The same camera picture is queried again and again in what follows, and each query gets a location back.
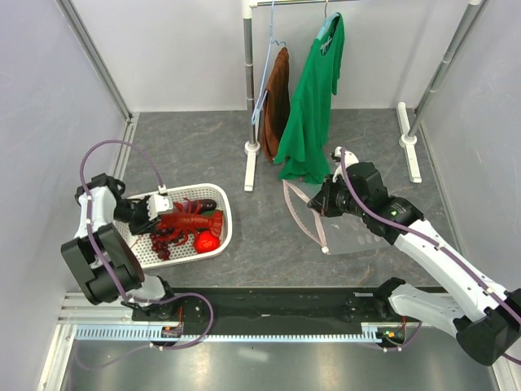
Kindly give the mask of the clear zip top bag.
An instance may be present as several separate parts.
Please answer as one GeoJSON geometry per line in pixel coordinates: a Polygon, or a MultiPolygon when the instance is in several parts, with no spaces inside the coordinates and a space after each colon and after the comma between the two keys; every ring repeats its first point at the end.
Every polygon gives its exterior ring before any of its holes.
{"type": "Polygon", "coordinates": [[[324,254],[342,255],[389,246],[355,216],[323,217],[309,208],[308,202],[319,192],[320,185],[283,180],[282,189],[287,208],[297,226],[324,254]]]}

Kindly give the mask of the red toy lobster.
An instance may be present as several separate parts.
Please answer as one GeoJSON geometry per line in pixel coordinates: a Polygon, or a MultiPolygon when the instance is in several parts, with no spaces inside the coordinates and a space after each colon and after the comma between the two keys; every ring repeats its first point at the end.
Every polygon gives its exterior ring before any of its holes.
{"type": "Polygon", "coordinates": [[[211,217],[201,216],[197,209],[191,212],[190,205],[193,200],[187,198],[183,202],[174,202],[174,210],[171,213],[161,215],[157,218],[156,235],[168,235],[171,242],[181,246],[185,244],[190,235],[194,241],[203,231],[210,231],[220,239],[223,227],[223,212],[216,208],[211,217]]]}

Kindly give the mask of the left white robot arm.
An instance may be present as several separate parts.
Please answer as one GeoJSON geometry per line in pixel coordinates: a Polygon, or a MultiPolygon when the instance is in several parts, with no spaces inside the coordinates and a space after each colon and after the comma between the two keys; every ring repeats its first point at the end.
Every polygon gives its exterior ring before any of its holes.
{"type": "Polygon", "coordinates": [[[85,298],[93,305],[118,299],[151,303],[151,312],[170,320],[178,312],[178,300],[160,277],[144,273],[137,256],[117,230],[127,225],[132,235],[155,234],[163,214],[173,210],[165,193],[142,198],[124,197],[125,184],[107,174],[91,178],[77,188],[80,222],[73,239],[60,252],[85,298]]]}

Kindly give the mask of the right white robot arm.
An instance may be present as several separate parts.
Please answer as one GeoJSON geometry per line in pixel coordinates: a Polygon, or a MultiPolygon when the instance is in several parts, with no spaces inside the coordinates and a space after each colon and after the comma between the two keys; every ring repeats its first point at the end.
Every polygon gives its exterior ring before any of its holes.
{"type": "Polygon", "coordinates": [[[379,286],[374,314],[382,320],[411,317],[454,337],[476,362],[493,365],[520,338],[520,291],[509,291],[447,244],[423,213],[389,195],[369,162],[340,166],[307,203],[323,217],[350,214],[369,231],[416,261],[449,294],[423,292],[402,279],[379,286]]]}

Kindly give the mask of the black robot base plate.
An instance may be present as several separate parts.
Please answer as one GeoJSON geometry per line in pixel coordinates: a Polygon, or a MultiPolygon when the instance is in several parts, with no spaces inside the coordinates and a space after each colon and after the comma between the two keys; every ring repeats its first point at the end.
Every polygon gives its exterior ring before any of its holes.
{"type": "Polygon", "coordinates": [[[180,320],[184,332],[200,334],[355,333],[363,323],[402,324],[376,295],[375,288],[198,288],[203,299],[183,297],[162,306],[137,309],[132,320],[167,323],[180,320]]]}

